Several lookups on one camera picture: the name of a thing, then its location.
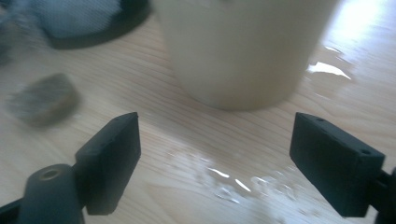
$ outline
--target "light wood surface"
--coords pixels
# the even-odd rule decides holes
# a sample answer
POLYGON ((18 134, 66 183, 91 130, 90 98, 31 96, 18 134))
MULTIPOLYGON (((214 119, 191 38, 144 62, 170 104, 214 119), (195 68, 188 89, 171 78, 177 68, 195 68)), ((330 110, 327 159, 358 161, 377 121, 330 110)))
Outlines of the light wood surface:
POLYGON ((0 204, 20 198, 36 170, 73 164, 109 120, 136 111, 142 158, 116 212, 87 223, 373 223, 373 208, 367 218, 336 214, 296 170, 289 146, 300 111, 385 153, 385 171, 396 166, 395 21, 394 1, 344 1, 313 62, 350 79, 307 72, 289 99, 248 112, 207 107, 181 89, 154 16, 104 45, 23 56, 0 67, 0 204), (9 93, 53 72, 69 75, 81 96, 70 118, 38 130, 6 112, 9 93))

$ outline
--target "wood grain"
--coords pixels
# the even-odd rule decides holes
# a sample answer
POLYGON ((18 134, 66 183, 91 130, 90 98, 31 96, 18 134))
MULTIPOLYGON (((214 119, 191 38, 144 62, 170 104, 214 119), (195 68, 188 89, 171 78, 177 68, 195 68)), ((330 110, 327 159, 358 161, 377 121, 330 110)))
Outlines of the wood grain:
POLYGON ((322 40, 342 53, 332 58, 319 48, 315 57, 351 80, 307 73, 289 99, 255 111, 221 111, 191 99, 173 75, 154 16, 104 45, 32 53, 0 67, 0 204, 20 198, 34 171, 73 164, 74 153, 109 120, 137 111, 142 158, 117 211, 87 223, 373 223, 374 209, 365 219, 339 217, 295 170, 289 146, 294 114, 305 112, 384 152, 387 172, 396 166, 395 19, 391 1, 344 1, 322 40), (364 13, 373 15, 351 33, 347 21, 364 13), (69 75, 78 89, 75 114, 38 130, 6 112, 9 93, 53 72, 69 75))

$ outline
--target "tabletop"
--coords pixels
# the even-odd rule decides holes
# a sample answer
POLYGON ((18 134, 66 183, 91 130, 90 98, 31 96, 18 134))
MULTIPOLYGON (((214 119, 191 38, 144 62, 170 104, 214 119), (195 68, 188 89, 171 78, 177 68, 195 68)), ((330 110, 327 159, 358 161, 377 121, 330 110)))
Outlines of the tabletop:
POLYGON ((40 168, 74 154, 116 116, 139 115, 142 157, 108 217, 87 223, 373 223, 340 217, 289 156, 296 112, 334 123, 396 166, 396 2, 346 0, 336 9, 298 89, 277 105, 223 111, 193 100, 173 74, 151 15, 114 41, 50 50, 0 69, 0 204, 23 195, 40 168), (80 104, 70 117, 31 128, 5 110, 7 96, 54 72, 80 104))

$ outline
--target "white cup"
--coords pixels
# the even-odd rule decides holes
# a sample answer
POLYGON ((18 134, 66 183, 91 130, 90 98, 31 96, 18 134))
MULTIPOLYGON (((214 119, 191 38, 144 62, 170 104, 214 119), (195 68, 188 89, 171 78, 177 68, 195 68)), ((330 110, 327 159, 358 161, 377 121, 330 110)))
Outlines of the white cup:
POLYGON ((293 92, 337 2, 152 0, 183 88, 231 110, 293 92))

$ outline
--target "wooden table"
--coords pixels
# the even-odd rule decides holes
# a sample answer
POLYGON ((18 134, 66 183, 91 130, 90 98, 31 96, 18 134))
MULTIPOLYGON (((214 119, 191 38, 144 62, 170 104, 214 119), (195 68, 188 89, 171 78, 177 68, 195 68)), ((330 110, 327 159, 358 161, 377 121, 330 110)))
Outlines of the wooden table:
POLYGON ((142 158, 116 212, 87 223, 373 223, 374 209, 366 219, 336 214, 295 168, 289 146, 300 111, 385 153, 385 171, 396 166, 395 21, 394 1, 344 1, 313 62, 349 78, 311 67, 289 99, 248 112, 207 107, 181 89, 153 16, 104 45, 24 56, 0 69, 0 204, 20 198, 34 171, 73 164, 109 120, 137 111, 142 158), (70 118, 38 130, 6 113, 10 92, 60 71, 82 99, 70 118))

